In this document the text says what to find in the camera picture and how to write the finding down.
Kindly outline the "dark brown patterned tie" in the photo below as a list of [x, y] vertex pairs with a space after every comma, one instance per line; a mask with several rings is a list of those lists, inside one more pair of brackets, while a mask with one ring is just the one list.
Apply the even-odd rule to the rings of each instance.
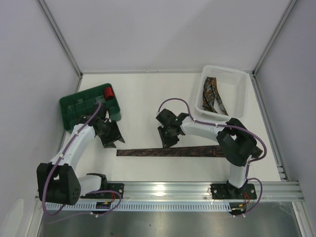
[[175, 148], [126, 149], [117, 150], [117, 157], [196, 157], [223, 158], [219, 145]]

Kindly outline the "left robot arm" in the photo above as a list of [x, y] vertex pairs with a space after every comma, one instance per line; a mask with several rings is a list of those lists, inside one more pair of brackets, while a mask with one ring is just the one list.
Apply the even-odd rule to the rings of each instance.
[[116, 141], [124, 142], [116, 121], [81, 117], [68, 143], [50, 162], [37, 167], [38, 192], [43, 203], [74, 205], [82, 196], [107, 190], [104, 174], [88, 173], [81, 178], [75, 174], [82, 154], [95, 137], [100, 138], [103, 148], [114, 148]]

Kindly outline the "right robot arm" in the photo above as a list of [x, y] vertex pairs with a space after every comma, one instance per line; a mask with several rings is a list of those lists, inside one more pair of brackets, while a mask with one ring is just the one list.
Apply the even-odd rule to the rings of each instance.
[[257, 146], [255, 138], [236, 118], [215, 126], [198, 123], [187, 113], [176, 116], [172, 111], [163, 109], [156, 116], [160, 122], [158, 132], [164, 148], [176, 145], [180, 135], [194, 135], [218, 142], [224, 158], [230, 163], [230, 174], [223, 188], [217, 189], [217, 198], [230, 195], [238, 198], [245, 192], [247, 184], [247, 162]]

